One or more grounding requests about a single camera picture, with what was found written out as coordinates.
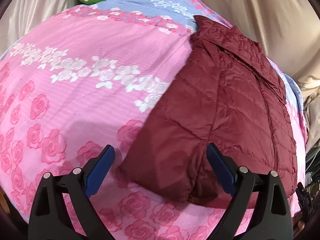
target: bed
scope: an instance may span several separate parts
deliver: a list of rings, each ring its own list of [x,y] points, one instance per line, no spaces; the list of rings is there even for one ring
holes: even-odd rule
[[[168,202],[129,182],[117,166],[188,58],[188,39],[196,31],[193,15],[232,24],[201,0],[109,0],[62,7],[21,40],[16,37],[0,58],[2,189],[28,221],[43,173],[66,174],[109,143],[117,149],[115,165],[91,201],[115,238],[206,238],[224,210]],[[101,28],[108,32],[101,34]],[[304,182],[302,94],[268,60],[285,85],[298,181]],[[67,195],[65,201],[75,229],[83,232]],[[294,215],[296,195],[289,203]],[[238,233],[251,215],[247,210]],[[145,231],[143,238],[134,235],[138,229]]]

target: maroon puffer jacket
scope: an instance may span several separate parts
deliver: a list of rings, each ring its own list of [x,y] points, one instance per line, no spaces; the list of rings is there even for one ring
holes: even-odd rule
[[[297,158],[283,81],[237,27],[195,19],[193,51],[151,111],[122,170],[169,199],[226,208],[231,196],[205,155],[213,142],[252,172],[278,171],[289,197],[297,185]]]

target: silver screw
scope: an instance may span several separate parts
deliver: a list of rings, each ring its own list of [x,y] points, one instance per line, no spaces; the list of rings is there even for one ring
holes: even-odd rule
[[[244,167],[244,166],[241,166],[241,167],[239,167],[239,171],[240,171],[241,173],[247,173],[247,172],[248,172],[248,168],[247,168],[247,167]]]
[[[81,172],[81,168],[75,168],[75,169],[73,169],[73,171],[72,171],[72,173],[73,174],[79,174]]]
[[[45,174],[43,174],[43,177],[45,179],[49,178],[51,176],[50,172],[46,172]]]
[[[273,177],[277,177],[278,176],[278,172],[276,172],[276,171],[271,171],[270,174]]]

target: burgundy fabric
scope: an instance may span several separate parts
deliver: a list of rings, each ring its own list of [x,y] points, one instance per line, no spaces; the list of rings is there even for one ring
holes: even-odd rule
[[[195,19],[193,51],[151,111],[122,170],[174,201],[226,208],[231,196],[205,156],[213,142],[252,172],[278,171],[289,197],[297,185],[297,158],[283,81],[237,27]]]

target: bed sheet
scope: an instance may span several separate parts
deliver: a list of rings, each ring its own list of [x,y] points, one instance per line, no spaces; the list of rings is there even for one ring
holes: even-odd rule
[[[200,0],[108,0],[49,18],[0,58],[0,184],[26,221],[45,172],[67,174],[111,144],[115,163],[90,200],[116,239],[200,240],[211,233],[224,210],[170,202],[117,168],[184,66],[196,14],[231,27]],[[286,84],[304,181],[301,93],[271,64]],[[83,233],[68,195],[65,201]],[[296,196],[289,202],[294,214]],[[247,210],[237,233],[251,215]]]

